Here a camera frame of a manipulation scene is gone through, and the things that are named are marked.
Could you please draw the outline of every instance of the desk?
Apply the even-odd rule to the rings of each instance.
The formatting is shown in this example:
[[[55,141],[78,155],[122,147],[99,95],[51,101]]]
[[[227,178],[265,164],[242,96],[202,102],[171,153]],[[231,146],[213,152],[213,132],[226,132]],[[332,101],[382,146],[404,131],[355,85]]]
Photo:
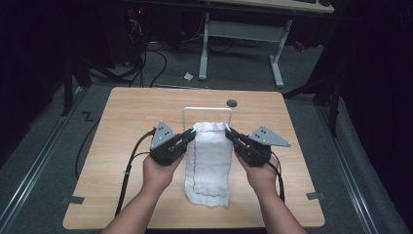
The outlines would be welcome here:
[[[115,88],[107,101],[94,142],[73,193],[74,196],[84,197],[85,200],[82,205],[69,205],[63,221],[64,227],[103,228],[113,219],[124,177],[123,171],[133,147],[137,140],[156,127],[160,120],[180,133],[183,107],[226,107],[228,99],[238,102],[238,106],[233,109],[231,121],[234,129],[247,134],[265,125],[291,142],[291,147],[273,146],[273,151],[282,162],[286,204],[302,225],[323,225],[324,217],[319,201],[309,200],[306,195],[315,189],[281,94]],[[138,152],[147,151],[149,144],[150,139],[143,141]],[[141,186],[143,158],[133,161],[124,205]],[[257,198],[235,156],[229,176],[228,208],[207,208],[191,204],[185,195],[184,179],[185,162],[177,168],[173,182],[162,195],[148,228],[264,226]]]
[[[303,3],[292,0],[211,0],[209,2],[238,4],[263,8],[284,9],[290,11],[304,11],[312,13],[333,13],[334,8],[324,7],[319,2],[316,4]],[[207,78],[207,59],[208,48],[207,42],[209,36],[228,37],[234,39],[245,39],[253,41],[264,41],[277,43],[277,48],[270,56],[270,64],[273,69],[274,79],[279,88],[283,87],[282,75],[279,68],[279,59],[282,53],[282,48],[288,36],[289,29],[292,24],[292,19],[288,19],[284,26],[263,26],[256,24],[235,23],[228,21],[209,20],[209,13],[206,13],[204,26],[204,45],[201,55],[200,74],[199,78],[205,80]]]

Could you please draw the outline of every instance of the white desk frame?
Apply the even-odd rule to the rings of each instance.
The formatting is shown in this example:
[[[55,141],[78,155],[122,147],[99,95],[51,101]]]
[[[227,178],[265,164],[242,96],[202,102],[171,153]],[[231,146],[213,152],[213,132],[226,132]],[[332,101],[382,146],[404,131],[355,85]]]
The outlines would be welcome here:
[[[206,13],[204,46],[203,53],[201,55],[199,79],[205,80],[207,78],[207,41],[209,36],[264,41],[278,43],[277,50],[274,52],[274,55],[270,56],[270,64],[273,68],[276,86],[282,88],[283,81],[279,68],[279,59],[282,54],[282,48],[285,44],[291,24],[291,19],[286,22],[284,27],[209,20],[209,13]]]

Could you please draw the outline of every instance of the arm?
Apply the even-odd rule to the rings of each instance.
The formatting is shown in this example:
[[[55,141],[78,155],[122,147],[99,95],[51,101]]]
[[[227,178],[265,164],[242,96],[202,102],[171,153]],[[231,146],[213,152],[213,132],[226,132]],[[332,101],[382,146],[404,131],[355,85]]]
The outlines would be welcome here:
[[[277,175],[274,170],[265,164],[261,168],[250,167],[237,155],[241,165],[245,168],[246,176],[254,189],[267,232],[276,233],[306,233],[282,199],[278,196],[276,187]],[[276,160],[271,157],[270,162],[277,166]]]
[[[151,157],[143,161],[143,184],[139,193],[121,210],[102,233],[145,233],[161,194],[170,185],[173,173],[182,161],[170,166],[158,165]]]

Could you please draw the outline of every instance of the cable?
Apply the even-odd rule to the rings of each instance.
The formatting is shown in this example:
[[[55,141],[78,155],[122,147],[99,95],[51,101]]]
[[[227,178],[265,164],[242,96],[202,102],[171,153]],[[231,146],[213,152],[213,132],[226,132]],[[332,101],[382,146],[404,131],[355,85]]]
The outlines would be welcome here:
[[[145,63],[142,61],[142,58],[139,58],[139,63],[141,64],[141,66],[140,66],[139,70],[136,72],[136,74],[133,76],[133,78],[131,79],[128,87],[133,85],[133,82],[136,79],[136,77],[139,75],[139,73],[142,73],[143,66],[145,65]]]
[[[129,70],[129,71],[123,73],[123,74],[118,75],[118,74],[113,73],[112,71],[109,71],[106,68],[103,68],[103,67],[100,67],[98,65],[93,64],[92,62],[90,62],[86,58],[80,58],[80,60],[84,64],[86,64],[88,67],[91,67],[91,68],[95,69],[96,71],[98,71],[99,73],[103,74],[104,77],[106,77],[106,78],[112,79],[115,82],[119,82],[119,83],[131,83],[131,81],[125,79],[125,77],[133,75],[135,72],[139,72],[139,70],[142,68],[142,65],[140,63],[140,61],[141,61],[140,52],[142,52],[144,49],[146,49],[146,46],[147,46],[146,41],[147,41],[148,36],[149,36],[148,28],[142,29],[140,24],[135,20],[131,20],[131,22],[134,25],[137,25],[139,27],[139,35],[138,35],[138,38],[137,38],[138,43],[136,45],[134,45],[134,48],[132,48],[133,49],[133,55],[132,55],[133,58],[132,58],[132,60],[134,60],[135,63],[134,63],[134,67],[131,70]],[[90,74],[94,77],[102,78],[101,76],[99,76],[99,75],[97,75],[97,74],[95,74],[91,71],[90,71]]]
[[[118,215],[118,213],[121,211],[122,205],[123,205],[123,203],[124,203],[125,194],[126,194],[127,187],[128,187],[128,180],[129,180],[129,176],[130,176],[130,173],[131,173],[131,162],[133,161],[133,159],[134,159],[135,157],[137,157],[138,155],[140,155],[140,154],[135,154],[135,153],[136,153],[136,150],[137,150],[137,147],[139,147],[139,145],[140,145],[147,137],[152,136],[153,134],[155,134],[155,132],[156,132],[156,128],[154,128],[152,131],[146,133],[145,135],[143,135],[143,136],[140,138],[140,140],[137,141],[136,145],[134,146],[133,152],[131,153],[131,157],[130,157],[130,160],[129,160],[128,165],[127,165],[127,169],[126,169],[125,172],[124,172],[124,174],[125,174],[125,176],[124,176],[124,181],[123,181],[123,183],[122,183],[121,195],[119,196],[118,208],[116,209],[115,216]]]
[[[243,42],[240,42],[240,41],[243,41],[243,40],[234,40],[233,43],[236,46],[248,47],[248,48],[263,47],[263,46],[269,44],[269,42],[260,41],[260,42],[255,42],[255,44],[253,44],[253,45],[249,45],[247,43],[243,43]]]
[[[78,164],[79,164],[79,158],[80,158],[80,154],[83,150],[83,147],[85,147],[86,144],[86,140],[89,138],[89,136],[91,135],[92,131],[94,130],[94,128],[96,128],[97,124],[100,122],[100,118],[96,121],[96,123],[94,123],[94,125],[92,126],[92,128],[89,130],[88,134],[85,136],[85,138],[83,139],[82,145],[79,148],[78,154],[76,156],[76,161],[75,161],[75,176],[76,179],[79,179],[79,169],[78,169]]]
[[[135,154],[135,155],[133,155],[133,159],[136,158],[136,157],[139,156],[139,155],[149,154],[149,153],[150,153],[150,152],[141,152],[141,153]]]
[[[146,64],[147,48],[148,48],[148,47],[145,48],[145,54],[144,54],[144,58],[143,58],[143,66],[145,66],[145,64]],[[140,79],[139,79],[139,87],[140,87],[140,88],[143,88],[143,66],[142,66],[142,70],[140,71]]]
[[[161,76],[161,74],[162,74],[162,73],[165,71],[165,69],[167,68],[167,58],[166,58],[164,55],[162,55],[161,53],[157,52],[157,51],[154,51],[153,53],[156,53],[156,54],[162,56],[162,58],[164,58],[164,60],[165,60],[165,65],[164,65],[164,68],[162,68],[161,72],[160,72],[157,76],[155,76],[155,78],[153,78],[151,84],[149,85],[149,88],[152,88],[152,86],[154,85],[155,81]]]
[[[274,164],[270,163],[270,161],[267,161],[267,164],[270,165],[270,167],[276,172],[277,177],[279,178],[280,198],[282,199],[283,202],[285,202],[285,194],[284,194],[283,180],[282,180],[282,165],[280,163],[279,157],[277,157],[277,155],[274,152],[271,152],[271,153],[277,159],[277,162],[279,163],[280,170],[277,170],[276,166],[274,166]]]
[[[226,41],[228,41],[228,43],[229,43],[229,46],[227,47],[227,48],[225,48],[225,49],[223,49],[223,50],[214,50],[211,46],[212,45],[208,45],[208,49],[210,50],[210,51],[212,51],[212,52],[217,52],[217,53],[224,53],[224,52],[227,52],[228,50],[230,50],[231,48],[232,48],[232,46],[233,46],[233,40],[231,40],[231,39],[227,39],[227,38],[220,38],[220,39],[217,39],[217,38],[214,38],[214,40],[210,40],[210,42],[213,42],[213,41],[218,41],[218,42],[226,42]]]
[[[205,16],[206,16],[206,14],[203,13],[203,17],[201,18],[200,26],[198,27],[198,30],[197,30],[197,32],[194,34],[194,36],[193,36],[191,39],[182,41],[182,43],[190,42],[190,41],[193,41],[193,40],[198,40],[199,38],[202,37],[202,36],[200,36],[200,37],[196,38],[196,37],[200,34],[201,28],[203,27],[203,22],[204,22]]]
[[[203,37],[201,36],[201,37],[196,38],[196,39],[194,39],[194,40],[192,40],[192,41],[185,42],[185,43],[181,43],[180,45],[183,46],[183,47],[185,47],[185,48],[189,48],[189,49],[197,49],[197,48],[202,47],[202,45],[203,45],[203,42],[197,42],[198,40],[200,40],[200,39],[202,39],[202,38],[203,38]],[[188,46],[188,45],[186,45],[186,44],[195,44],[195,43],[196,43],[196,46]]]

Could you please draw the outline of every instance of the metal bracket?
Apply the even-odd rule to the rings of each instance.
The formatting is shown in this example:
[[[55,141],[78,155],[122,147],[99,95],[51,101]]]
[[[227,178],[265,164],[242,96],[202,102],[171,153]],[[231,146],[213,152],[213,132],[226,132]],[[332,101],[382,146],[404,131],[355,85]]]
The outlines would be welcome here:
[[[175,137],[175,132],[164,121],[160,121],[158,128],[152,138],[151,149],[167,142]]]
[[[255,130],[248,136],[248,138],[264,145],[277,145],[285,147],[291,146],[291,143],[289,141],[283,139],[281,136],[278,136],[276,133],[265,126],[261,126],[257,130]]]

